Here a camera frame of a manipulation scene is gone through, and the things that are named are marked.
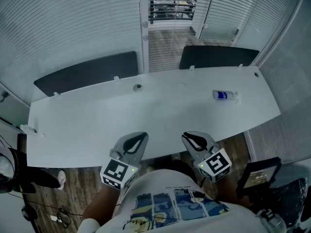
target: window blinds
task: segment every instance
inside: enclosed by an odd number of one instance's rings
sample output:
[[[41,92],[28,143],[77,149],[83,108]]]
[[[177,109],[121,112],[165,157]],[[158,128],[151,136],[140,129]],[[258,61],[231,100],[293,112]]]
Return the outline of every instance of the window blinds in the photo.
[[[297,0],[194,0],[190,19],[180,20],[180,6],[167,20],[149,19],[149,69],[151,72],[179,67],[187,45],[236,46],[262,50],[294,9]],[[256,39],[250,34],[256,31]]]
[[[136,51],[139,0],[0,0],[0,80],[30,104],[33,82],[90,59]]]

